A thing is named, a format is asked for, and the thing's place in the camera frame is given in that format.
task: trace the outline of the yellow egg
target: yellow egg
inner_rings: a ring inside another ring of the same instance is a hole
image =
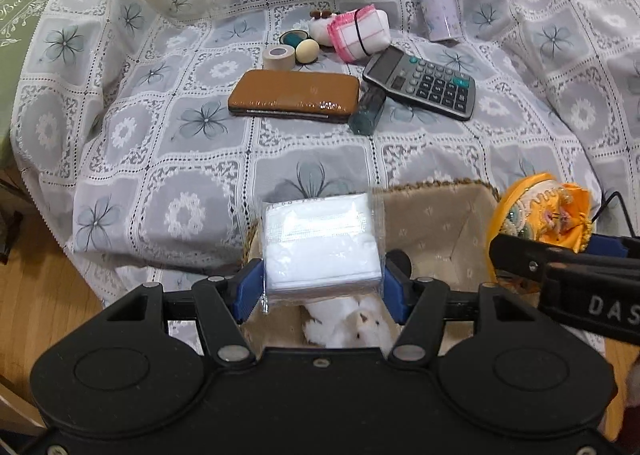
[[[320,45],[312,39],[303,40],[296,47],[296,60],[298,63],[312,63],[320,55]]]

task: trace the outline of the white tissue pack in plastic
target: white tissue pack in plastic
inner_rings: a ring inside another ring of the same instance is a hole
[[[382,287],[382,200],[372,194],[270,204],[262,252],[268,305],[300,304]]]

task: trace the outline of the pink and white cloth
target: pink and white cloth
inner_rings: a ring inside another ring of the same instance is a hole
[[[374,5],[339,14],[327,31],[336,53],[345,63],[371,56],[391,44],[386,12],[377,10]]]

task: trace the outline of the brown wallet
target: brown wallet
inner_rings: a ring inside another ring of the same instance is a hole
[[[227,106],[234,115],[345,122],[356,111],[359,88],[346,74],[255,69],[240,78]]]

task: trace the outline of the white tape roll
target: white tape roll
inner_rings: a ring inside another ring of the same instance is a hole
[[[266,70],[291,70],[296,65],[296,50],[291,45],[267,45],[262,52],[262,66]]]

